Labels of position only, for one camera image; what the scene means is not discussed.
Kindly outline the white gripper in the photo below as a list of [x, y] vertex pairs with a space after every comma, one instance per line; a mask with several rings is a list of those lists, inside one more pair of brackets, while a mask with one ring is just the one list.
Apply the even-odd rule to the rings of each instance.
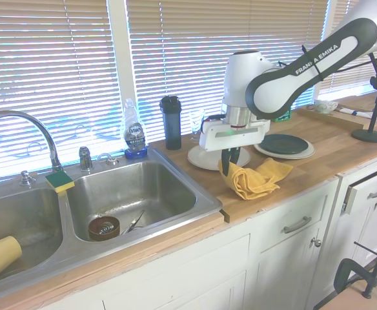
[[232, 162], [237, 164], [241, 148], [259, 144], [270, 129], [270, 120], [260, 119], [248, 123], [243, 128], [234, 128], [223, 120], [206, 120], [202, 124], [199, 146], [207, 152], [221, 151], [221, 170], [229, 173], [230, 149]]

